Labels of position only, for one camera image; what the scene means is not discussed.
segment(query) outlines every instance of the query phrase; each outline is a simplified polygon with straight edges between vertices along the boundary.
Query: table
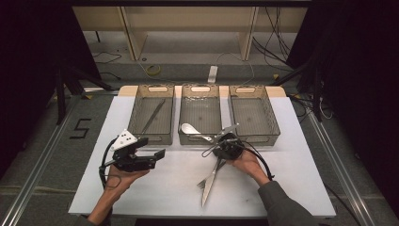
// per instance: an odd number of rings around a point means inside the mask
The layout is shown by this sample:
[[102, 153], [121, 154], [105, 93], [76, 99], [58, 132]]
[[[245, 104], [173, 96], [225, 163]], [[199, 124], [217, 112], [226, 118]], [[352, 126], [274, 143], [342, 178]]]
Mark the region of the table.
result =
[[[176, 89], [176, 104], [179, 91]], [[282, 88], [268, 89], [281, 135], [275, 146], [261, 151], [275, 179], [286, 193], [319, 218], [336, 215], [294, 109]], [[104, 150], [130, 119], [135, 100], [135, 87], [123, 87], [115, 97], [102, 131], [73, 199], [70, 214], [89, 214], [103, 192], [98, 167]], [[220, 97], [221, 102], [227, 97]], [[139, 150], [137, 155], [151, 155]], [[196, 184], [215, 165], [215, 157], [201, 157], [201, 151], [179, 151], [167, 147], [166, 156], [156, 168], [137, 180], [114, 205], [114, 215], [134, 218], [265, 218], [267, 216], [257, 193], [258, 185], [232, 166], [221, 169], [215, 179], [207, 203], [200, 205], [202, 190]]]

